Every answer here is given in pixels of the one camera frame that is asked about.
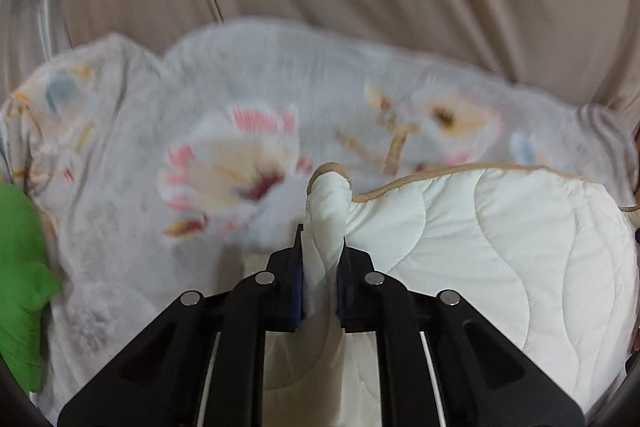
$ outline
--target metal screw head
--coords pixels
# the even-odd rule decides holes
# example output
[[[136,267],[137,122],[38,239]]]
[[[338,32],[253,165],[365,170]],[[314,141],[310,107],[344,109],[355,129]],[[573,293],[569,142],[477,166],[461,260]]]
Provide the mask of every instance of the metal screw head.
[[[369,272],[364,276],[364,281],[372,286],[378,286],[385,282],[385,276],[380,272]]]
[[[453,290],[444,290],[440,294],[440,300],[447,306],[455,306],[460,302],[460,294]]]
[[[180,302],[185,306],[193,306],[200,302],[200,294],[198,292],[185,292],[180,296]]]
[[[274,282],[274,280],[276,280],[276,276],[271,272],[259,272],[255,275],[255,282],[258,284],[267,285]]]

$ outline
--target gray fabric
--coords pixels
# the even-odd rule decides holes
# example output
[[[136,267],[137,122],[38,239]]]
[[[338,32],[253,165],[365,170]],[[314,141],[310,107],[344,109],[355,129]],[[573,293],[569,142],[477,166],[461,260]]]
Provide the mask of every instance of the gray fabric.
[[[70,48],[62,0],[0,0],[0,103],[39,65]]]
[[[348,167],[357,191],[447,161],[546,161],[602,182],[619,204],[633,202],[638,171],[604,108],[257,21],[204,28],[164,59],[121,36],[57,57],[4,105],[0,138],[1,175],[46,217],[65,282],[37,400],[52,421],[182,291],[226,291],[245,260],[288,246],[310,170],[326,161]],[[254,171],[282,179],[256,193],[243,181]]]

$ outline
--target green cloth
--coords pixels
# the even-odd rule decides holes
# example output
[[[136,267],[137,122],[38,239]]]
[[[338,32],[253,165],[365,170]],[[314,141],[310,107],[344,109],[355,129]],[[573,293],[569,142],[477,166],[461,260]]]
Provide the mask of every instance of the green cloth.
[[[60,289],[36,207],[0,183],[0,353],[25,393],[40,390],[40,313]]]

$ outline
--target beige piping trim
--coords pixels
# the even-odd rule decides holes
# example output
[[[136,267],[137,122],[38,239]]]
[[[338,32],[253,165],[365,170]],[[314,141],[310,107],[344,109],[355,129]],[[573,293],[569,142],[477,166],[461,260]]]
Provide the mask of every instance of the beige piping trim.
[[[640,229],[640,206],[627,206],[620,208],[620,210],[625,214],[632,227]]]
[[[432,170],[418,172],[416,174],[409,174],[408,176],[403,176],[402,178],[398,178],[386,185],[383,185],[380,188],[376,188],[375,190],[371,190],[366,192],[365,194],[354,194],[351,198],[353,203],[366,203],[367,201],[376,200],[386,194],[390,190],[394,190],[395,188],[402,187],[409,183],[430,180],[432,178],[438,178],[440,176],[446,176],[447,174],[455,174],[457,172],[468,172],[468,171],[476,171],[476,170],[487,170],[487,169],[501,169],[508,171],[547,171],[552,172],[553,174],[558,174],[563,178],[581,180],[587,183],[593,183],[594,181],[585,178],[584,176],[577,176],[576,174],[566,174],[565,172],[556,171],[555,169],[551,169],[549,167],[545,167],[542,165],[512,165],[508,163],[468,163],[465,165],[456,165],[456,166],[448,166],[443,168],[434,168]],[[349,171],[339,163],[325,163],[324,165],[319,166],[314,172],[314,175],[311,176],[311,180],[309,181],[308,187],[306,188],[306,193],[309,195],[311,193],[311,187],[314,182],[323,174],[327,172],[337,172],[346,179],[351,185],[351,176]]]

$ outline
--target white quilted blanket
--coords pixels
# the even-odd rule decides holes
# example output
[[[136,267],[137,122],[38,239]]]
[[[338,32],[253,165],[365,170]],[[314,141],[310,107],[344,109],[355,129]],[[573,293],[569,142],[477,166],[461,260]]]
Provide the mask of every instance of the white quilted blanket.
[[[638,271],[633,227],[601,185],[481,165],[364,196],[344,174],[314,179],[303,236],[309,316],[295,337],[271,338],[266,425],[379,424],[375,338],[343,334],[334,313],[343,237],[412,291],[460,292],[585,412],[615,380]]]

